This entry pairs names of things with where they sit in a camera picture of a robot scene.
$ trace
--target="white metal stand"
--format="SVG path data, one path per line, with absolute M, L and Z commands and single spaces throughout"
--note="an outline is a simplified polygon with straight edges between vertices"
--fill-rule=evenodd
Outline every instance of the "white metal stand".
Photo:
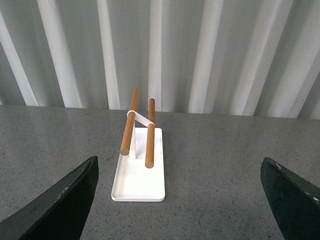
M 153 124 L 137 112 L 135 120 L 146 127 Z M 155 128 L 154 131 L 153 168 L 145 167 L 147 134 L 147 128 L 133 126 L 129 155 L 119 155 L 111 192 L 114 201 L 161 202 L 165 199 L 162 130 Z

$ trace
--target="gray countertop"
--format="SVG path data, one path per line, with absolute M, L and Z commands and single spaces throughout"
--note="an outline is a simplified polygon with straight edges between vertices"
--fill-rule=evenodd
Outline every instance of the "gray countertop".
M 122 110 L 0 106 L 0 221 L 94 155 L 82 240 L 283 239 L 260 181 L 264 157 L 320 186 L 319 120 L 157 112 L 165 199 L 116 202 L 125 124 Z

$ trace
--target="wooden rod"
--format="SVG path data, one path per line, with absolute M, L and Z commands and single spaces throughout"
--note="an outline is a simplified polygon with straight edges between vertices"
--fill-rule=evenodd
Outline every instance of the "wooden rod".
M 138 100 L 139 100 L 139 88 L 134 90 L 130 110 L 136 111 L 138 108 Z M 123 156 L 127 156 L 129 154 L 130 145 L 131 145 L 131 137 L 134 129 L 136 114 L 134 112 L 129 112 L 128 117 L 126 119 L 126 124 L 124 128 L 124 134 L 122 138 L 120 154 Z
M 155 114 L 155 100 L 153 98 L 149 101 L 149 120 L 153 123 L 156 122 Z M 148 133 L 146 137 L 146 149 L 145 149 L 145 167 L 152 169 L 155 162 L 155 125 L 148 125 Z

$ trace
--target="white corrugated wall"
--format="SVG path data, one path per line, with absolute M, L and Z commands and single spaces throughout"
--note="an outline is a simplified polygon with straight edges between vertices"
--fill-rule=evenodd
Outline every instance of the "white corrugated wall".
M 319 0 L 0 0 L 0 104 L 320 119 Z

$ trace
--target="white tray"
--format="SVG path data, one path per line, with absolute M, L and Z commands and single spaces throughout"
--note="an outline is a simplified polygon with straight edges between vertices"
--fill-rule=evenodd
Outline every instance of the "white tray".
M 154 131 L 154 166 L 145 167 L 146 127 L 135 128 L 136 159 L 119 155 L 111 197 L 120 202 L 161 202 L 165 199 L 162 130 Z

